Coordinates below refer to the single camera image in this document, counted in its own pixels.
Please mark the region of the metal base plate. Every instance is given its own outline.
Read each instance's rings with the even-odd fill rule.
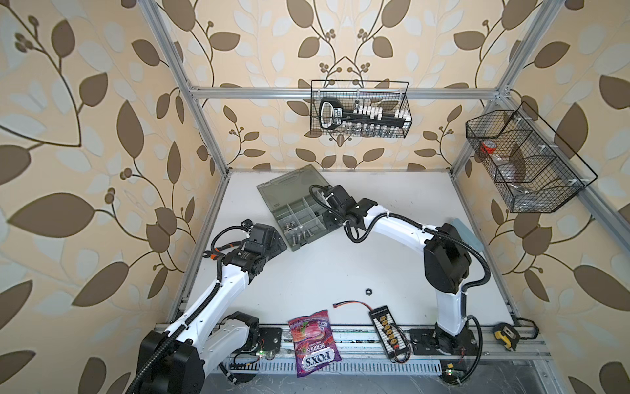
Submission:
[[[432,328],[412,328],[409,330],[409,336],[411,337],[411,345],[413,347],[413,354],[416,356],[443,356],[449,352],[441,351],[437,346],[437,341],[433,337],[435,330]],[[461,341],[461,345],[464,347],[464,354],[467,356],[474,356],[477,354],[477,342],[474,339],[473,332],[468,329],[463,329],[457,336]],[[460,354],[456,352],[451,353],[454,357],[460,357]]]

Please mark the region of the wall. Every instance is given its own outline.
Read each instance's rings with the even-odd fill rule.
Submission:
[[[191,83],[226,88],[308,88],[313,79],[354,79],[359,86],[391,80],[409,82],[411,88],[492,88],[539,5],[533,0],[506,6],[496,0],[157,3]],[[300,168],[313,159],[330,170],[355,165],[358,170],[443,170],[463,145],[464,122],[481,111],[474,100],[411,102],[413,128],[399,141],[309,132],[309,109],[301,101],[202,104],[226,163],[273,170]],[[225,106],[250,140],[238,135]],[[461,116],[455,117],[458,107]],[[453,122],[447,125],[449,116]],[[440,126],[446,127],[444,159],[434,139],[442,137]],[[237,134],[230,134],[232,129]]]
[[[2,0],[0,42],[0,391],[120,393],[219,176],[134,1]]]
[[[600,178],[630,219],[630,4],[567,1],[514,87]],[[524,317],[541,327],[568,388],[627,393],[630,258],[578,199],[554,214],[507,214],[483,166],[459,178]]]

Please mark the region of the white work surface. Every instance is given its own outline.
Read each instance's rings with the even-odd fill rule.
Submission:
[[[233,173],[210,240],[224,228],[245,219],[278,228],[256,186],[280,175]],[[331,185],[342,185],[357,201],[374,200],[391,212],[419,223],[440,226],[459,218],[471,227],[447,173],[324,172],[322,175]],[[243,238],[242,231],[232,230],[221,237],[217,246]],[[214,261],[202,260],[190,294],[191,302],[213,283],[216,272]],[[481,264],[473,257],[467,281],[482,276]],[[367,288],[372,289],[371,296],[365,294]],[[433,325],[437,321],[435,289],[425,279],[422,255],[374,232],[363,243],[354,244],[341,228],[296,252],[287,249],[270,260],[230,305],[226,315],[242,311],[258,317],[261,324],[286,324],[298,316],[328,309],[332,324],[370,325],[367,309],[361,304],[333,309],[333,303],[349,299],[363,301],[373,308],[388,305],[399,325]],[[511,321],[494,277],[487,284],[468,290],[467,312],[475,315],[482,325]]]

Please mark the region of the wire basket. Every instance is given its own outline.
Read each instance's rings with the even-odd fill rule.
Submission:
[[[311,130],[345,136],[405,138],[413,119],[409,83],[311,81]]]
[[[536,131],[532,116],[553,132],[553,143]],[[516,111],[495,110],[469,120],[466,139],[513,213],[555,212],[597,179],[582,157],[525,102]],[[580,176],[576,166],[589,174]]]

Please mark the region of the fox's berries candy bag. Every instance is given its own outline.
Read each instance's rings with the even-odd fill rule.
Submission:
[[[324,368],[331,362],[341,361],[327,310],[290,320],[289,328],[293,336],[298,378]]]

